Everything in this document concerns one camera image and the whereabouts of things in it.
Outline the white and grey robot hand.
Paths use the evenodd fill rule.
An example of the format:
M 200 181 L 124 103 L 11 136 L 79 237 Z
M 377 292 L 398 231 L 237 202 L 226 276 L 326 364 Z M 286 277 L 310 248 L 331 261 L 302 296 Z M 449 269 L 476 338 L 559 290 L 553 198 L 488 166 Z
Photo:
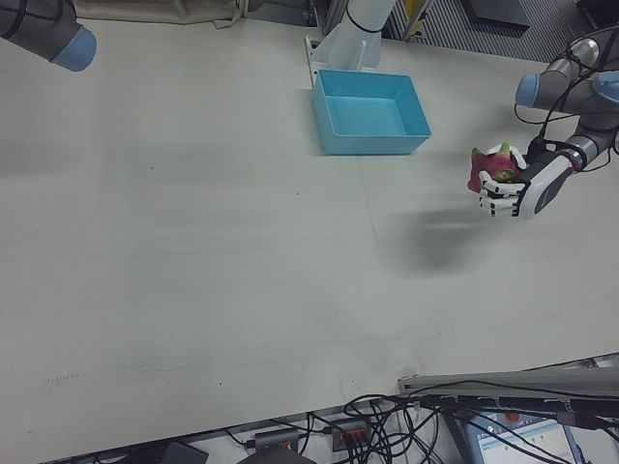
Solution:
M 570 160 L 554 152 L 546 152 L 528 164 L 511 182 L 499 182 L 487 170 L 481 170 L 480 207 L 496 218 L 534 218 L 573 173 Z

